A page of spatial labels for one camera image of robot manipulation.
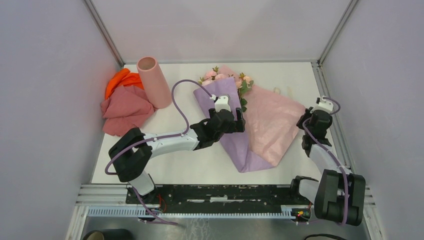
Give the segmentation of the pink wrapping paper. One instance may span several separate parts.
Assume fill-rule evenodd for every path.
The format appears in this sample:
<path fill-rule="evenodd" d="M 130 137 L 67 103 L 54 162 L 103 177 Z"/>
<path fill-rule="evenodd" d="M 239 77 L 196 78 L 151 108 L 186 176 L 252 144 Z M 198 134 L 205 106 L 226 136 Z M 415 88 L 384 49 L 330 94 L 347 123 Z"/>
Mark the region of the pink wrapping paper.
<path fill-rule="evenodd" d="M 224 74 L 219 73 L 219 68 L 214 69 L 215 80 L 225 78 Z M 247 84 L 247 92 L 242 95 L 241 102 L 247 108 L 243 116 L 249 149 L 274 168 L 298 134 L 296 124 L 304 114 L 305 107 L 284 95 L 257 86 L 244 73 L 234 79 L 239 91 L 242 90 L 242 83 Z"/>

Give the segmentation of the cream printed ribbon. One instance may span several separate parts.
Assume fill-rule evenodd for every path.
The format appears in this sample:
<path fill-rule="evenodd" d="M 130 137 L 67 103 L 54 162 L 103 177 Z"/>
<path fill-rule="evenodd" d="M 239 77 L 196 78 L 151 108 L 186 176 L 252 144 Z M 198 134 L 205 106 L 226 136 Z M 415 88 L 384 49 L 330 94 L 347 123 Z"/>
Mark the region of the cream printed ribbon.
<path fill-rule="evenodd" d="M 294 94 L 293 94 L 293 90 L 291 87 L 287 86 L 286 89 L 284 91 L 281 91 L 280 88 L 278 87 L 274 87 L 272 90 L 274 93 L 278 94 L 278 95 L 282 95 L 282 96 L 286 96 L 292 100 L 295 100 Z"/>

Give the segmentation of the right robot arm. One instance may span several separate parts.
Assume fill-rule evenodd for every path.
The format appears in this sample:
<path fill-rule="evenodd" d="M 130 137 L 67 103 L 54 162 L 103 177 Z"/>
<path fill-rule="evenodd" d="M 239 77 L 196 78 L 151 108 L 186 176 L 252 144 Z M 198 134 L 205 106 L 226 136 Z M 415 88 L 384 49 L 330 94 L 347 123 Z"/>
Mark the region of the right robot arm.
<path fill-rule="evenodd" d="M 333 153 L 327 131 L 333 123 L 330 110 L 307 108 L 297 127 L 304 131 L 301 147 L 320 171 L 320 179 L 296 176 L 289 199 L 302 204 L 307 199 L 321 220 L 359 226 L 363 220 L 366 180 L 352 173 Z"/>

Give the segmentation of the purple paper flower bouquet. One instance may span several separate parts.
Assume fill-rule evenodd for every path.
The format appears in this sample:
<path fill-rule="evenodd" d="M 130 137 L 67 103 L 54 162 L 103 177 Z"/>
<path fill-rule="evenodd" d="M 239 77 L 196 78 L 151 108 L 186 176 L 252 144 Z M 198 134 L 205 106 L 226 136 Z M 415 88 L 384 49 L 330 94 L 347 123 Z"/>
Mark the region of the purple paper flower bouquet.
<path fill-rule="evenodd" d="M 217 97 L 221 95 L 228 95 L 228 104 L 231 107 L 233 115 L 236 116 L 236 108 L 241 107 L 235 82 L 235 77 L 237 77 L 238 74 L 225 65 L 219 68 L 219 73 L 224 74 L 225 78 L 214 80 L 211 83 L 207 83 L 204 87 L 210 94 Z M 208 118 L 210 116 L 209 109 L 215 106 L 214 102 L 202 88 L 194 90 L 193 94 L 202 112 Z M 249 135 L 247 131 L 224 134 L 220 138 L 219 142 L 229 155 L 237 171 L 240 173 L 273 168 L 268 161 L 250 150 Z"/>

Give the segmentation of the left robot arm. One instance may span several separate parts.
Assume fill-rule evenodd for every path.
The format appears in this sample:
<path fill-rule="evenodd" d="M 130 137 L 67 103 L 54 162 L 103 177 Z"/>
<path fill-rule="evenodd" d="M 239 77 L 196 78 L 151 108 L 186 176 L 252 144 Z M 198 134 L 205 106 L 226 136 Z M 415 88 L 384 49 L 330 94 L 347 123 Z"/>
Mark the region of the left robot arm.
<path fill-rule="evenodd" d="M 148 135 L 139 128 L 132 128 L 109 149 L 110 162 L 105 167 L 105 173 L 118 176 L 122 183 L 129 183 L 140 200 L 151 204 L 157 198 L 157 190 L 145 167 L 152 158 L 173 152 L 209 148 L 225 134 L 244 131 L 245 119 L 240 107 L 235 109 L 235 113 L 211 108 L 209 118 L 190 125 L 187 131 L 168 135 Z"/>

